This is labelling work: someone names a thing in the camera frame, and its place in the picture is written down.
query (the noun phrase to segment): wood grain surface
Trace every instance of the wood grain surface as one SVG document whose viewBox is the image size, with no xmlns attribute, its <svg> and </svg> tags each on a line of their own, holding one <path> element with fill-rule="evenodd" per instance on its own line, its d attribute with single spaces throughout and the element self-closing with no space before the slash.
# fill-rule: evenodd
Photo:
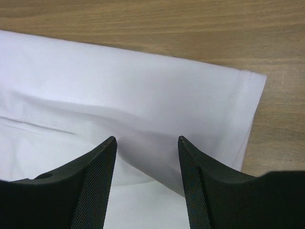
<svg viewBox="0 0 305 229">
<path fill-rule="evenodd" d="M 243 171 L 305 170 L 304 0 L 0 0 L 0 29 L 266 74 Z"/>
</svg>

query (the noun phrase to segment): textured black surface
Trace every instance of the textured black surface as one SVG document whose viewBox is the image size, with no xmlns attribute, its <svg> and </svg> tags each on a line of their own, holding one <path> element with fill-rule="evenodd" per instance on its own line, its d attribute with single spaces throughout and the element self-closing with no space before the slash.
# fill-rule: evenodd
<svg viewBox="0 0 305 229">
<path fill-rule="evenodd" d="M 187 151 L 179 145 L 179 159 L 191 228 L 210 229 L 207 203 L 200 181 L 200 171 Z"/>
<path fill-rule="evenodd" d="M 110 137 L 36 179 L 0 180 L 0 229 L 101 229 L 116 147 Z"/>
<path fill-rule="evenodd" d="M 205 228 L 204 213 L 212 229 L 305 228 L 305 171 L 253 177 L 214 160 L 185 137 L 178 149 L 191 229 Z"/>
<path fill-rule="evenodd" d="M 109 198 L 116 144 L 97 155 L 87 166 L 83 188 L 71 229 L 102 229 Z"/>
</svg>

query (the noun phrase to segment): fabric fold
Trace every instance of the fabric fold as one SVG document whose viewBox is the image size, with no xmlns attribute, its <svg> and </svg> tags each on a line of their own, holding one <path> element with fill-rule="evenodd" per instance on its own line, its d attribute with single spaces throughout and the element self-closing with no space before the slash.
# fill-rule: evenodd
<svg viewBox="0 0 305 229">
<path fill-rule="evenodd" d="M 178 136 L 240 170 L 265 81 L 202 62 L 0 31 L 0 179 L 36 177 L 113 135 L 112 211 L 115 195 L 131 195 L 126 185 L 157 199 L 157 180 L 183 196 Z"/>
</svg>

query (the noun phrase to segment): white fabric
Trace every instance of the white fabric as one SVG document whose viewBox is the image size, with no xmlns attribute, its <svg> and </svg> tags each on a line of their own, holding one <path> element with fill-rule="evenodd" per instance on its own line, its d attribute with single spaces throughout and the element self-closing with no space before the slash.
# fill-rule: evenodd
<svg viewBox="0 0 305 229">
<path fill-rule="evenodd" d="M 104 228 L 189 228 L 178 136 L 240 170 L 265 80 L 0 31 L 0 179 L 34 178 L 113 135 L 118 155 Z"/>
</svg>

